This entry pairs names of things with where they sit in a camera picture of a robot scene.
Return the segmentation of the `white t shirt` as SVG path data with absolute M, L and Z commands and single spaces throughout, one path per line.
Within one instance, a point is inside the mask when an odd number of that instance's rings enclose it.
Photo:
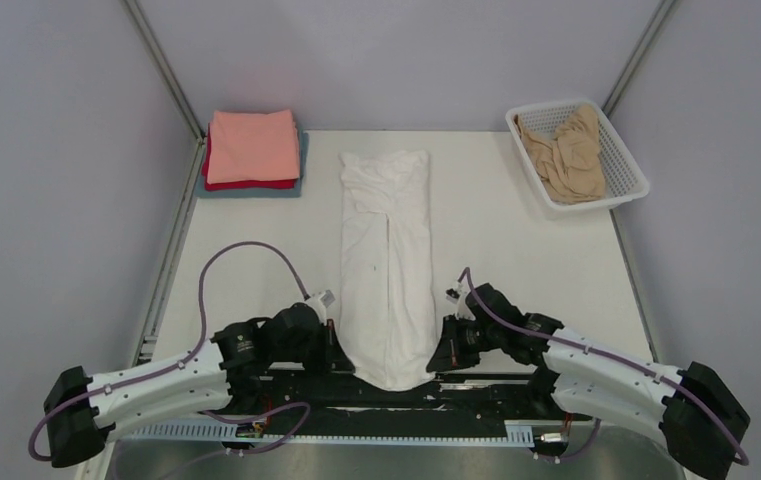
M 433 377 L 441 333 L 433 296 L 430 157 L 398 151 L 340 156 L 338 336 L 356 376 L 386 391 Z

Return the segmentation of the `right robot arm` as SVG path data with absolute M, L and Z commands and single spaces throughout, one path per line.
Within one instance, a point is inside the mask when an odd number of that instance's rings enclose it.
M 525 400 L 540 417 L 593 417 L 642 435 L 704 479 L 724 479 L 745 464 L 750 417 L 715 370 L 636 359 L 593 342 L 561 321 L 524 313 L 490 284 L 447 290 L 455 313 L 428 364 L 433 372 L 479 364 L 499 350 L 533 367 Z

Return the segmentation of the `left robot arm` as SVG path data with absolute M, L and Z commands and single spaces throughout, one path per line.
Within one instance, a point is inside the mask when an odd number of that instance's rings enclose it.
M 162 420 L 228 406 L 251 413 L 262 399 L 260 379 L 274 363 L 298 363 L 318 374 L 354 370 L 324 306 L 308 303 L 232 323 L 165 360 L 93 375 L 72 367 L 59 374 L 43 403 L 44 459 L 66 468 Z

